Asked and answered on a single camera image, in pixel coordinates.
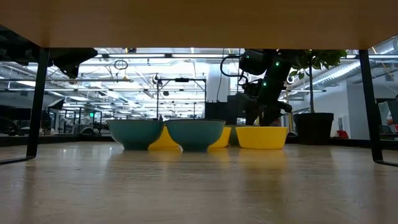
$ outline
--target wooden tabletop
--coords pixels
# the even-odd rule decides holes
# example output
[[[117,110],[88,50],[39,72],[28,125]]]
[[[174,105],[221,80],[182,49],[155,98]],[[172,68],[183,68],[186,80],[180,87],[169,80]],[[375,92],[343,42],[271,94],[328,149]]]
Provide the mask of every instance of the wooden tabletop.
[[[0,158],[26,146],[0,148]],[[397,160],[396,151],[384,151]],[[115,142],[41,144],[0,168],[1,223],[397,223],[398,169],[370,149],[299,146],[184,153]]]
[[[397,0],[14,0],[0,24],[42,47],[367,49],[398,34]]]

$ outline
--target black plant pot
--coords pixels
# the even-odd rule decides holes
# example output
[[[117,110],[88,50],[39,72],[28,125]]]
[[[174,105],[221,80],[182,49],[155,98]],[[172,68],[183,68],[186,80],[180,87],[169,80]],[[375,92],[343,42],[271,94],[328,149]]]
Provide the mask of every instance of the black plant pot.
[[[300,144],[329,143],[333,113],[304,113],[293,115]]]

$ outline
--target teal bowl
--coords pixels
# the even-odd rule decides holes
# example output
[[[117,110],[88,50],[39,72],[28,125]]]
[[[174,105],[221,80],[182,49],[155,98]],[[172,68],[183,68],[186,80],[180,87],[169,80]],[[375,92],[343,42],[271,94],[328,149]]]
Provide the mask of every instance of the teal bowl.
[[[170,137],[184,151],[207,151],[224,130],[225,121],[211,119],[178,119],[166,121]]]
[[[147,150],[162,134],[163,121],[107,120],[112,138],[123,145],[124,150]]]

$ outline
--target potted plant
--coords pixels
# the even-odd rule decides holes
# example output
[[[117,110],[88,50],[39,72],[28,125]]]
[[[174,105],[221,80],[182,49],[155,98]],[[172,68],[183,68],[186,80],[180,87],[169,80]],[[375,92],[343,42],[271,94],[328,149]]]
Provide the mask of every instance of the potted plant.
[[[299,79],[306,75],[310,77],[310,113],[294,115],[300,143],[328,144],[334,116],[333,113],[316,113],[314,110],[312,70],[337,66],[340,58],[346,56],[345,50],[299,50],[297,63],[293,66],[294,71],[290,76],[298,76]]]

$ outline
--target green leaves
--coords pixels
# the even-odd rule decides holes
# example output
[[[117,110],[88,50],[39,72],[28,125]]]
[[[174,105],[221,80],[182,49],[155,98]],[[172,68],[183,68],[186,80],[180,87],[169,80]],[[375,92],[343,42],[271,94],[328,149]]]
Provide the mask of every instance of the green leaves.
[[[295,76],[295,75],[297,75],[297,71],[293,71],[293,72],[291,72],[291,73],[289,74],[290,77],[293,77],[293,76]]]
[[[292,65],[294,71],[289,75],[291,77],[298,75],[301,79],[310,65],[315,70],[320,70],[322,67],[329,69],[331,66],[338,66],[342,57],[347,57],[345,50],[298,50],[295,59],[297,63]]]

